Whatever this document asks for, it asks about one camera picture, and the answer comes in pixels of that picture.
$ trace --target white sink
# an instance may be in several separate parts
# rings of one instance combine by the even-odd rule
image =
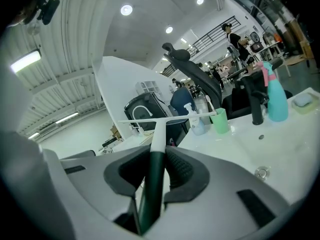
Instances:
[[[303,92],[320,97],[311,88]],[[301,115],[291,108],[293,98],[284,122],[266,116],[263,124],[253,125],[250,114],[230,120],[231,130],[222,135],[212,125],[200,136],[189,131],[179,147],[233,162],[252,174],[263,167],[269,174],[264,182],[293,204],[306,196],[320,168],[320,107]]]

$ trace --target railing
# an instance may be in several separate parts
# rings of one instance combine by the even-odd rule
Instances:
[[[212,45],[215,41],[217,41],[219,38],[223,37],[225,35],[225,32],[222,30],[221,26],[224,23],[232,24],[231,29],[234,29],[241,25],[241,23],[236,19],[235,16],[232,16],[231,18],[228,18],[212,30],[210,30],[208,33],[206,33],[204,36],[199,38],[196,42],[194,42],[191,47],[187,49],[187,51],[190,53],[191,58],[198,54],[200,51],[205,49],[206,47]],[[175,72],[178,68],[175,68],[172,64],[170,64],[168,67],[166,67],[163,70],[162,75],[169,77],[173,72]]]

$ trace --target black faucet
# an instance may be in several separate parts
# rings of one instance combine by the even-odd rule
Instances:
[[[248,94],[252,114],[252,123],[256,126],[261,125],[264,122],[261,105],[265,105],[269,101],[268,95],[257,90],[254,84],[254,78],[259,78],[261,75],[262,73],[260,71],[249,76],[244,76],[238,80],[240,85],[244,86]]]

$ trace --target spray bottle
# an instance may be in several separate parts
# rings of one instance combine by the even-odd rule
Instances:
[[[257,63],[262,70],[264,86],[268,89],[268,116],[274,122],[281,122],[288,118],[288,102],[286,93],[267,61]]]
[[[192,110],[191,103],[187,103],[183,106],[188,110],[188,115],[196,115],[197,112]],[[190,128],[195,135],[202,135],[206,132],[205,125],[199,117],[193,117],[189,119]]]

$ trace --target fluorescent light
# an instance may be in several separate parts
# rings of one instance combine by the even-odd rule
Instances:
[[[30,140],[30,139],[32,139],[32,138],[34,138],[34,137],[38,136],[38,135],[39,135],[39,132],[36,132],[36,133],[32,134],[28,139]]]
[[[34,50],[32,52],[27,53],[22,58],[18,59],[15,63],[11,65],[11,69],[14,73],[17,73],[18,71],[22,70],[26,66],[29,66],[30,64],[37,62],[41,59],[41,54],[39,50]]]
[[[197,1],[196,1],[196,3],[197,3],[198,5],[202,5],[203,2],[204,2],[204,0],[197,0]]]
[[[169,27],[165,30],[165,32],[166,32],[167,34],[170,34],[170,33],[172,32],[172,30],[174,30],[173,27],[172,27],[172,26],[169,26]]]
[[[75,117],[75,116],[78,115],[78,114],[79,114],[78,112],[75,112],[75,113],[73,113],[73,114],[71,114],[71,115],[66,116],[65,118],[62,118],[62,119],[56,121],[55,123],[56,123],[56,124],[59,124],[59,123],[61,123],[61,122],[63,122],[63,121],[68,120],[69,118]]]
[[[132,11],[133,11],[132,6],[129,4],[122,6],[120,9],[121,14],[124,16],[130,15],[132,13]]]

